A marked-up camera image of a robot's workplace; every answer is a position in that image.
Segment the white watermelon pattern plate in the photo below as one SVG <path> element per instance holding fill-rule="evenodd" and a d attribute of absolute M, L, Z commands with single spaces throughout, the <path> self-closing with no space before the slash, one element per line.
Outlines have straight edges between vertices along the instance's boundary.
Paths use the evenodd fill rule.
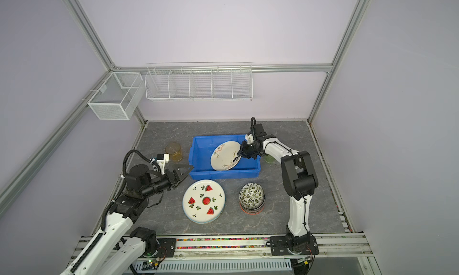
<path fill-rule="evenodd" d="M 182 199 L 184 214 L 197 224 L 215 221 L 221 215 L 224 206 L 224 189 L 210 179 L 199 180 L 190 185 Z"/>

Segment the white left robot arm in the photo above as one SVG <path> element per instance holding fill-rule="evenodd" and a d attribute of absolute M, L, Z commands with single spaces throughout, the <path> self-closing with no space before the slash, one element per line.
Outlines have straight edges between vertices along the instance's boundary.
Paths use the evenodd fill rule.
<path fill-rule="evenodd" d="M 160 245 L 156 232 L 138 227 L 124 235 L 147 208 L 149 198 L 175 189 L 193 170 L 192 165 L 167 168 L 168 154 L 147 158 L 130 150 L 123 159 L 122 189 L 104 209 L 100 228 L 88 245 L 63 271 L 65 275 L 121 275 L 143 255 L 156 255 Z"/>

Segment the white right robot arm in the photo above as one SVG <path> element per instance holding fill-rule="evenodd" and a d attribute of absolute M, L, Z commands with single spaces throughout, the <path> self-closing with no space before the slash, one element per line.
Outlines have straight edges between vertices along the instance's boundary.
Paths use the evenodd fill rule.
<path fill-rule="evenodd" d="M 273 135 L 265 132 L 256 118 L 251 118 L 251 130 L 245 136 L 238 155 L 245 159 L 271 156 L 280 163 L 282 183 L 289 196 L 289 221 L 284 237 L 284 248 L 293 254 L 310 251 L 318 254 L 316 238 L 308 223 L 309 210 L 319 182 L 311 155 L 287 147 Z"/>

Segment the white floral painted plate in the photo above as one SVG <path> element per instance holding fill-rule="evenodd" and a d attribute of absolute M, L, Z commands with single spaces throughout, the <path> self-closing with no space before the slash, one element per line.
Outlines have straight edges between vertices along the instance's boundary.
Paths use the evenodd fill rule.
<path fill-rule="evenodd" d="M 240 143 L 236 141 L 227 141 L 215 148 L 210 158 L 211 167 L 215 171 L 228 171 L 234 168 L 239 161 L 237 152 L 240 150 Z"/>

